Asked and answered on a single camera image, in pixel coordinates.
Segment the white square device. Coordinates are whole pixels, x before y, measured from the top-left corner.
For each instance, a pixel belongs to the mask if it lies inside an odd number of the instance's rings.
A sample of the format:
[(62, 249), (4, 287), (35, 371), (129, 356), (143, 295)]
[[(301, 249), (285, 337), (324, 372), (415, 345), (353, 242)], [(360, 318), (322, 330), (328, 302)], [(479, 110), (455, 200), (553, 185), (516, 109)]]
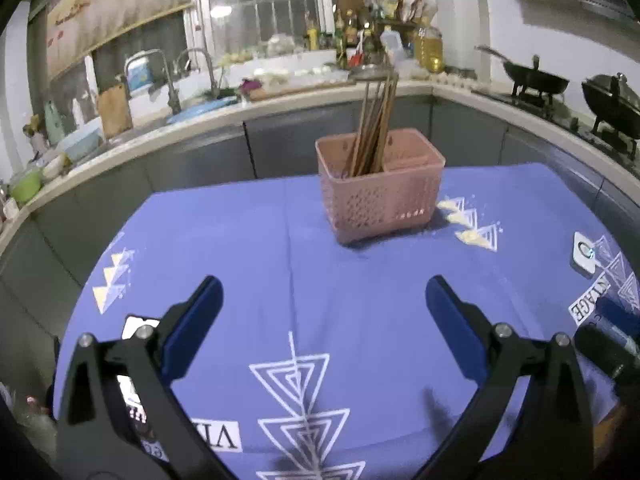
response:
[(573, 235), (572, 265), (585, 276), (593, 276), (600, 268), (593, 242), (581, 232)]

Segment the cooking oil bottle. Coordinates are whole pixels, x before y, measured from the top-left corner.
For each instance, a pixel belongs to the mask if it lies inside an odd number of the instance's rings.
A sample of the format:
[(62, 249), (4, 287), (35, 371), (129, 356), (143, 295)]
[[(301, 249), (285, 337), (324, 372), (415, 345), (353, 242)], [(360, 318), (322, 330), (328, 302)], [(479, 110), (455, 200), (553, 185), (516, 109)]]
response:
[(438, 28), (431, 24), (421, 24), (414, 33), (413, 47), (420, 67), (434, 74), (444, 70), (444, 46), (442, 33)]

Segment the black lidded pot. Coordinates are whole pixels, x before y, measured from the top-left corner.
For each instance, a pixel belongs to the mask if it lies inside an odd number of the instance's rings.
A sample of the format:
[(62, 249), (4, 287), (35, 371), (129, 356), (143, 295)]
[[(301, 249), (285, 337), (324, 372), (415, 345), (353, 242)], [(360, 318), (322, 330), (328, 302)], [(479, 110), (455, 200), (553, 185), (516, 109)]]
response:
[(582, 94), (594, 115), (591, 133), (634, 160), (639, 140), (639, 96), (622, 73), (597, 75), (582, 82)]

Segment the steel kitchen faucet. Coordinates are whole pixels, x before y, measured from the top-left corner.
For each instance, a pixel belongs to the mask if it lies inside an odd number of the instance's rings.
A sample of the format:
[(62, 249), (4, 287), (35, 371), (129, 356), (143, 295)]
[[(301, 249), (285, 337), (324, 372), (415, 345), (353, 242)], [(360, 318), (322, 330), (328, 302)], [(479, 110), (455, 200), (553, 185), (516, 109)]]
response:
[(171, 110), (171, 114), (177, 115), (182, 111), (180, 99), (178, 96), (178, 89), (176, 88), (174, 80), (171, 77), (167, 56), (159, 48), (139, 51), (138, 53), (131, 55), (129, 58), (126, 59), (125, 65), (124, 65), (124, 75), (125, 75), (125, 86), (126, 86), (127, 96), (130, 96), (130, 90), (131, 90), (130, 84), (129, 84), (129, 77), (128, 77), (129, 67), (132, 64), (134, 64), (134, 62), (137, 62), (142, 58), (146, 58), (148, 61), (151, 61), (154, 55), (157, 55), (162, 60), (163, 73), (159, 77), (157, 77), (154, 74), (154, 70), (152, 69), (152, 67), (149, 68), (149, 75), (150, 75), (149, 90), (151, 93), (153, 93), (154, 91), (160, 90), (160, 88), (162, 88), (163, 86), (166, 86), (168, 88), (167, 103)]

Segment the green bowl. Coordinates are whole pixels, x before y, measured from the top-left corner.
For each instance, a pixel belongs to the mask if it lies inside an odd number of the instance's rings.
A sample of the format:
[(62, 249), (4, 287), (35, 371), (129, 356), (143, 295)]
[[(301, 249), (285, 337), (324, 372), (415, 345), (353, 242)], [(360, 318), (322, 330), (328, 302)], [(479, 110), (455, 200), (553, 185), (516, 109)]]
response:
[(42, 177), (38, 168), (25, 169), (16, 174), (9, 184), (10, 195), (20, 206), (27, 204), (41, 188)]

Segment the blue printed tablecloth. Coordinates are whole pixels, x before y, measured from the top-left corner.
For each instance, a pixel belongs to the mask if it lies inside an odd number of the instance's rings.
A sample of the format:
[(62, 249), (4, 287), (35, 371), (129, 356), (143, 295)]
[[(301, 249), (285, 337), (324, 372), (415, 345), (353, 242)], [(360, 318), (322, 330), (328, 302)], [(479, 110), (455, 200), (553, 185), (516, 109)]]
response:
[[(68, 322), (56, 374), (78, 337), (110, 340), (155, 321), (206, 276), (224, 305), (176, 397), (242, 479), (408, 479), (475, 390), (427, 310), (435, 275), (491, 322), (524, 337), (574, 334), (600, 297), (637, 311), (639, 252), (539, 164), (452, 168), (446, 211), (422, 230), (338, 244), (316, 177), (151, 195), (118, 230)], [(573, 235), (600, 268), (572, 265)]]

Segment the white plastic jug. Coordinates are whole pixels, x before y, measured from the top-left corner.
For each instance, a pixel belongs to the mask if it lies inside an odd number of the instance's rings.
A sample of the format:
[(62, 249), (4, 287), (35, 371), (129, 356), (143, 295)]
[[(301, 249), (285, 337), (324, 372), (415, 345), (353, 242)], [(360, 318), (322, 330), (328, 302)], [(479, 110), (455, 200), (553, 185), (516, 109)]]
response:
[(406, 51), (402, 44), (400, 33), (386, 25), (381, 32), (380, 41), (390, 64), (396, 65), (406, 58)]

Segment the black wok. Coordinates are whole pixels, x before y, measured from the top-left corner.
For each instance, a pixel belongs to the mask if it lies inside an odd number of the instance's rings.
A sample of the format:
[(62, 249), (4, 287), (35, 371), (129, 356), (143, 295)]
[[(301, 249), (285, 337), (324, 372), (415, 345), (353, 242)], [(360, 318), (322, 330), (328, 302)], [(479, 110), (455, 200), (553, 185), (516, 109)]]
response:
[(548, 101), (551, 102), (552, 96), (563, 94), (570, 84), (568, 79), (541, 70), (538, 55), (533, 56), (531, 66), (525, 66), (512, 62), (507, 56), (484, 44), (479, 44), (474, 49), (502, 62), (504, 71), (513, 82), (511, 96), (514, 98), (519, 98), (527, 90), (534, 90), (540, 96), (548, 96)]

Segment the blue plastic basin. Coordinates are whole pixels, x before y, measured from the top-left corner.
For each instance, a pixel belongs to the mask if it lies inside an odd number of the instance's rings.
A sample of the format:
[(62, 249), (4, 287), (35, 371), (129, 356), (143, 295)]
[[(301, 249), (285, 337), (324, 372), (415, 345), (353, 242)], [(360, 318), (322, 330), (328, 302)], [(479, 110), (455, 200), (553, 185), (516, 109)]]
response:
[(238, 98), (236, 96), (227, 96), (223, 99), (203, 102), (201, 104), (191, 106), (177, 115), (169, 117), (166, 120), (166, 124), (175, 125), (178, 124), (178, 122), (184, 122), (185, 120), (190, 120), (203, 114), (214, 112), (215, 110), (221, 110), (222, 108), (234, 105), (237, 102)]

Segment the wooden cutting board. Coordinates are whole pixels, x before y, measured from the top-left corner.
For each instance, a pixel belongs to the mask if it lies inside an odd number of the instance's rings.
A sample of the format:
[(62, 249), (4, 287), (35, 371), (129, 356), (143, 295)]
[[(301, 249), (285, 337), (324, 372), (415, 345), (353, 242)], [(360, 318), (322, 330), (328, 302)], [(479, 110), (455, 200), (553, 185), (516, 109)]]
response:
[(102, 122), (102, 131), (107, 139), (114, 138), (132, 128), (126, 86), (115, 84), (100, 93), (96, 101)]

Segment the pink perforated utensil basket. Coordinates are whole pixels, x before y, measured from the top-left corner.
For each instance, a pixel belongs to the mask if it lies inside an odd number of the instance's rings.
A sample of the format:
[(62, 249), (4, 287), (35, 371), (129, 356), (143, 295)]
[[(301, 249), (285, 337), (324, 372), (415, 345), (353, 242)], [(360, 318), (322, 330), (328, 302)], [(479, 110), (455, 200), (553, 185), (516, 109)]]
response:
[(322, 202), (336, 240), (347, 245), (426, 226), (436, 208), (445, 157), (419, 130), (394, 129), (382, 170), (346, 177), (355, 140), (344, 133), (316, 141)]

